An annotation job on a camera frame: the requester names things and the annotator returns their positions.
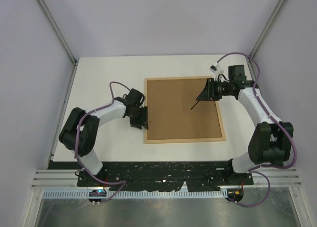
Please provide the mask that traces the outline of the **wooden picture frame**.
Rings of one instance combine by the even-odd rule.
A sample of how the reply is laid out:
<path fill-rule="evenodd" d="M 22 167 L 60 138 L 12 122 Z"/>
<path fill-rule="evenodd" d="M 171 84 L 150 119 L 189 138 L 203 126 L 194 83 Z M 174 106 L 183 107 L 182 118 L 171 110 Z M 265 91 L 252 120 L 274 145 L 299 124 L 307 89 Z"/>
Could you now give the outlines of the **wooden picture frame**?
<path fill-rule="evenodd" d="M 203 101 L 192 109 L 207 77 L 145 79 L 148 107 L 146 144 L 224 142 L 226 140 L 218 102 Z"/>

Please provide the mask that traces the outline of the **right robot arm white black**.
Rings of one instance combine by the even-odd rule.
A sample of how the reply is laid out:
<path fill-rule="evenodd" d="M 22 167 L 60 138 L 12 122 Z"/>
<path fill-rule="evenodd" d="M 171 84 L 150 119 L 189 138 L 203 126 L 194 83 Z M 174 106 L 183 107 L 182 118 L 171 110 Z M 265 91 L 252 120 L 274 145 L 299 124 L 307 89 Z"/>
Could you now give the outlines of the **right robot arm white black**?
<path fill-rule="evenodd" d="M 248 150 L 239 157 L 228 160 L 221 168 L 220 163 L 212 165 L 207 172 L 208 185 L 239 185 L 249 182 L 250 172 L 265 168 L 286 170 L 293 166 L 297 153 L 292 140 L 294 128 L 289 122 L 278 118 L 262 98 L 255 81 L 248 80 L 243 65 L 232 65 L 228 68 L 228 77 L 211 69 L 215 78 L 207 78 L 197 102 L 219 101 L 224 96 L 233 96 L 239 101 L 250 116 L 255 130 L 248 145 Z"/>

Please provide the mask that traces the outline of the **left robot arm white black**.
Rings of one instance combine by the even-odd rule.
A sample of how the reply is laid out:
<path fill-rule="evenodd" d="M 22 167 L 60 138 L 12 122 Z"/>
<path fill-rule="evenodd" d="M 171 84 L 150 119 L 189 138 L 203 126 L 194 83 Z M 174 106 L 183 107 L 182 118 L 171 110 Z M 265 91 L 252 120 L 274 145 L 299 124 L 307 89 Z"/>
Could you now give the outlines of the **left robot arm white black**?
<path fill-rule="evenodd" d="M 83 168 L 94 186 L 106 182 L 106 171 L 94 151 L 99 127 L 118 119 L 129 118 L 130 126 L 148 129 L 148 107 L 142 106 L 145 95 L 131 89 L 123 97 L 113 98 L 110 104 L 86 111 L 74 108 L 59 135 L 59 141 L 74 153 L 74 158 Z"/>

